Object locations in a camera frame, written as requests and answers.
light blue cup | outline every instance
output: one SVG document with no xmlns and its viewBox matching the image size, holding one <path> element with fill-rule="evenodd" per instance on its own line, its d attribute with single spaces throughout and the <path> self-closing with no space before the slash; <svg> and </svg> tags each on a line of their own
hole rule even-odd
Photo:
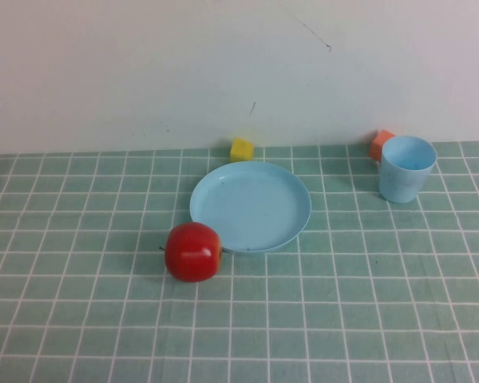
<svg viewBox="0 0 479 383">
<path fill-rule="evenodd" d="M 421 191 L 437 152 L 422 138 L 396 136 L 383 145 L 380 193 L 390 202 L 405 203 Z"/>
</svg>

apple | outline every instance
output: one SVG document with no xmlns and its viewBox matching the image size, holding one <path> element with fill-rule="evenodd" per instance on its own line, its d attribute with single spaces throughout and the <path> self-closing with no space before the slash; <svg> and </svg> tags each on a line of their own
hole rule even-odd
<svg viewBox="0 0 479 383">
<path fill-rule="evenodd" d="M 165 265 L 176 279 L 200 282 L 220 268 L 222 243 L 214 230 L 198 222 L 174 227 L 165 246 Z"/>
</svg>

light blue plate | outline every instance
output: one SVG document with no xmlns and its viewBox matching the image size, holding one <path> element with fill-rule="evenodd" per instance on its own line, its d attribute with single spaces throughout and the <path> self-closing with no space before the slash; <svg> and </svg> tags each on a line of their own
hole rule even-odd
<svg viewBox="0 0 479 383">
<path fill-rule="evenodd" d="M 311 197 L 302 181 L 280 166 L 236 162 L 197 184 L 190 215 L 216 231 L 226 250 L 272 251 L 307 225 Z"/>
</svg>

cup rim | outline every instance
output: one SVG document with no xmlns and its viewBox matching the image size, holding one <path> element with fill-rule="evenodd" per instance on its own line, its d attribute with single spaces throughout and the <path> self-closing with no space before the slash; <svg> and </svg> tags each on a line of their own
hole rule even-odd
<svg viewBox="0 0 479 383">
<path fill-rule="evenodd" d="M 406 168 L 402 168 L 401 166 L 399 165 L 396 165 L 394 164 L 391 160 L 389 160 L 386 156 L 385 156 L 385 153 L 384 153 L 384 149 L 385 149 L 385 146 L 391 142 L 392 140 L 394 139 L 401 139 L 401 138 L 411 138 L 411 139 L 414 139 L 414 140 L 418 140 L 418 141 L 421 141 L 422 143 L 426 144 L 429 148 L 431 148 L 433 150 L 433 153 L 434 153 L 434 161 L 433 163 L 428 166 L 427 168 L 423 168 L 423 169 L 406 169 Z M 383 144 L 382 146 L 382 158 L 385 158 L 386 161 L 389 162 L 389 164 L 391 164 L 392 166 L 398 168 L 398 169 L 401 169 L 401 170 L 404 170 L 404 171 L 407 171 L 407 172 L 425 172 L 425 171 L 428 171 L 430 170 L 436 163 L 437 163 L 437 158 L 438 158 L 438 153 L 437 153 L 437 150 L 434 148 L 434 146 L 427 140 L 424 140 L 423 138 L 421 137 L 417 137 L 417 136 L 394 136 L 394 137 L 391 137 L 390 139 L 388 139 L 387 141 L 385 141 L 385 143 Z"/>
</svg>

yellow block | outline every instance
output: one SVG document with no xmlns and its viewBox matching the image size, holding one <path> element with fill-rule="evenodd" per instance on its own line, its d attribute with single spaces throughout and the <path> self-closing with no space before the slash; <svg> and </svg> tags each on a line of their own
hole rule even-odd
<svg viewBox="0 0 479 383">
<path fill-rule="evenodd" d="M 231 162 L 251 161 L 254 158 L 254 144 L 241 138 L 232 141 Z"/>
</svg>

